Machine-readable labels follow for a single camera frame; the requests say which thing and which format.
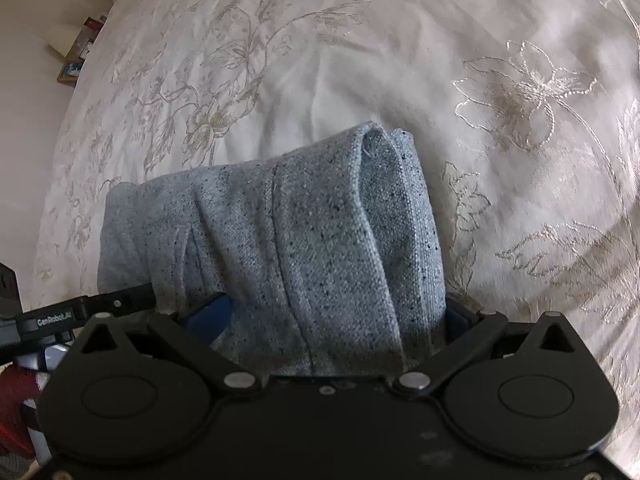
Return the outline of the grey pants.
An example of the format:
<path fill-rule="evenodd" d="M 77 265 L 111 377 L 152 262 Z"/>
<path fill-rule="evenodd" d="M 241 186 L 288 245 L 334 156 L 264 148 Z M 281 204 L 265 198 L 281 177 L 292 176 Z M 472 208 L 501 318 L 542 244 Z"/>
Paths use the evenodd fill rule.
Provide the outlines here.
<path fill-rule="evenodd" d="M 446 287 L 410 133 L 373 122 L 263 162 L 107 193 L 101 292 L 234 308 L 216 350 L 256 374 L 395 375 L 442 346 Z"/>

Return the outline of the white floral bedspread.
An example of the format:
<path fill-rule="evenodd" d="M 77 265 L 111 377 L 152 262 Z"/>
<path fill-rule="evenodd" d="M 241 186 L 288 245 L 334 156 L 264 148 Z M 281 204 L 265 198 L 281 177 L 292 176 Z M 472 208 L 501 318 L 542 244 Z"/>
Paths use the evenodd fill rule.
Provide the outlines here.
<path fill-rule="evenodd" d="M 639 0 L 116 0 L 58 136 L 32 305 L 93 292 L 105 195 L 374 120 L 409 131 L 448 288 L 562 311 L 639 473 Z"/>

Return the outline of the white right nightstand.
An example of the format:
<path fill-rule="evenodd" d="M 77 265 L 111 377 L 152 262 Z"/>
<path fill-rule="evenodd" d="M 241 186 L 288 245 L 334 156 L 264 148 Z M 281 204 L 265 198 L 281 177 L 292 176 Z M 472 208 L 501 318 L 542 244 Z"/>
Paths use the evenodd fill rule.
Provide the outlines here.
<path fill-rule="evenodd" d="M 70 61 L 86 62 L 107 17 L 86 18 L 82 25 L 55 24 L 46 36 L 48 46 L 63 59 L 61 68 Z"/>

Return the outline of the small framed picture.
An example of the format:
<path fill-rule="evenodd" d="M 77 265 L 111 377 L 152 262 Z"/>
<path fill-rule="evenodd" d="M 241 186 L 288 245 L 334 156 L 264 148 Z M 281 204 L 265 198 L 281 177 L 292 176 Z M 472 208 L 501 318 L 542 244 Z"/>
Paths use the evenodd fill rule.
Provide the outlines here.
<path fill-rule="evenodd" d="M 67 62 L 58 73 L 56 81 L 60 84 L 76 84 L 82 66 L 84 66 L 84 62 L 82 61 Z"/>

